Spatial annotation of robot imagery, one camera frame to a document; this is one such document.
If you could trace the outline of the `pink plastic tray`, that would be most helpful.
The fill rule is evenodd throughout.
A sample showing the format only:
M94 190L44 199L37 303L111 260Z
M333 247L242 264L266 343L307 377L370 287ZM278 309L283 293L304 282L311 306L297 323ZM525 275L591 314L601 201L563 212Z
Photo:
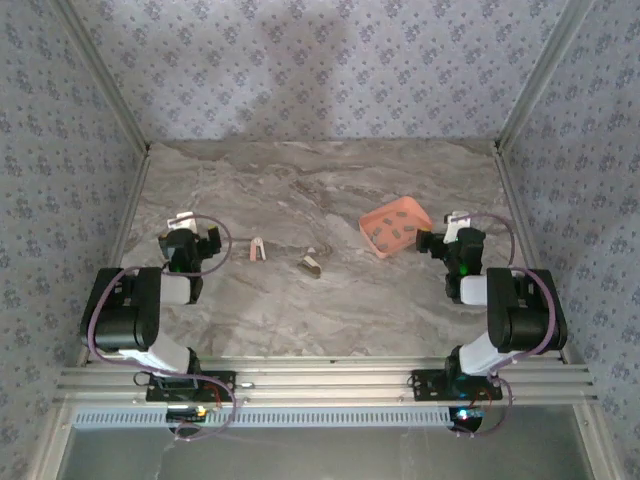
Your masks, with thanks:
M397 217L396 212L406 212L407 217ZM383 222L384 218L390 218L392 224ZM404 231L403 227L413 225L414 231ZM420 229L431 230L432 221L421 205L410 196L400 197L367 214L358 220L358 226L368 246L379 258L384 259L394 255L410 245L415 244L416 233ZM381 228L379 235L371 235L375 228ZM400 238L392 235L396 229L401 234Z

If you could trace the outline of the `aluminium side rail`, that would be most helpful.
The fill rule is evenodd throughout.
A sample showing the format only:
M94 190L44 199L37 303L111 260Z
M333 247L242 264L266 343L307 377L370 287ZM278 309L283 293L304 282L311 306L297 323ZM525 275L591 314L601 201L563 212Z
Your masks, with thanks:
M109 251L109 257L108 257L109 266L118 267L121 264L121 261L124 255L126 241L129 238L129 232L131 230L131 226L135 218L135 213L139 203L140 195L144 186L144 182L146 180L146 175L148 173L148 169L150 165L150 160L149 160L150 149L151 149L151 144L150 143L146 144L145 149L143 150L143 153L140 157L139 165L135 171L135 175L133 177L133 184L128 191L124 212L119 222L115 241Z
M518 196L515 183L509 173L507 162L496 146L493 146L492 149L506 195L507 205L510 210L512 230L518 244L516 247L517 253L514 255L512 262L512 268L517 272L524 273L525 277L530 280L534 286L537 286L538 283L526 273L527 270L540 268L541 260L534 244L532 231L526 219L524 204Z

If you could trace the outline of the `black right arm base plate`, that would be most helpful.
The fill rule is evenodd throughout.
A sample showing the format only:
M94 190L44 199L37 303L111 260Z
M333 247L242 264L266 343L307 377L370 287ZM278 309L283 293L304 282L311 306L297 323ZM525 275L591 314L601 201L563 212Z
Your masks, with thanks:
M456 378L445 370L413 370L408 379L414 400L426 401L478 401L501 400L503 393L485 377L458 375Z

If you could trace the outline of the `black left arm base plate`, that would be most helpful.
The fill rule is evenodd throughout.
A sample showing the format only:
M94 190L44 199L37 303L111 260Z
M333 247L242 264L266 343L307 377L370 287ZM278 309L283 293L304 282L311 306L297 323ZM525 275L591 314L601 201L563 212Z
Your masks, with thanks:
M143 383L147 402L204 402L225 403L231 398L227 390L234 391L236 373L230 370L204 371L203 375L216 379L225 387L210 381L149 375Z

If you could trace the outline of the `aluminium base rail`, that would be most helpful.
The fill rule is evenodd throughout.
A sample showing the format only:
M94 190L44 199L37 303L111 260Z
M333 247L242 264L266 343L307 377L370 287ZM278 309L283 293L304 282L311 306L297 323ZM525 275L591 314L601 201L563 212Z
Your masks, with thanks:
M248 407L346 407L414 405L424 387L413 372L435 370L437 357L206 357L202 366L236 375L235 395ZM146 379L122 362L90 361L64 369L55 390L57 402L88 405L143 405ZM559 354L532 357L502 369L507 386L494 392L470 387L459 404L497 407L595 403L588 367Z

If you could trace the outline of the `aluminium corner post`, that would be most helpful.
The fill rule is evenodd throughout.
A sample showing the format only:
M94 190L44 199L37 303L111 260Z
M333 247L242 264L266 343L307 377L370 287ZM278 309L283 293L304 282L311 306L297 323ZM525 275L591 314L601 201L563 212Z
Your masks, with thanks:
M74 48L90 72L94 83L111 108L120 129L129 143L141 154L147 152L147 142L134 114L120 93L114 77L102 59L89 30L85 27L71 0L48 0Z
M496 149L499 154L504 155L513 148L520 131L526 125L594 3L595 0L567 0L496 139Z

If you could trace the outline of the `aluminium lower frame post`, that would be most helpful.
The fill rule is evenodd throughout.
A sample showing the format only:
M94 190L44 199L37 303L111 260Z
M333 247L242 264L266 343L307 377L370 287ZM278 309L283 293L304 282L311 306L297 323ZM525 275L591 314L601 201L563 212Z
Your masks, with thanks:
M56 480L72 429L73 408L61 405L46 417L43 433L31 457L27 480Z
M602 408L583 402L573 410L594 479L626 480Z

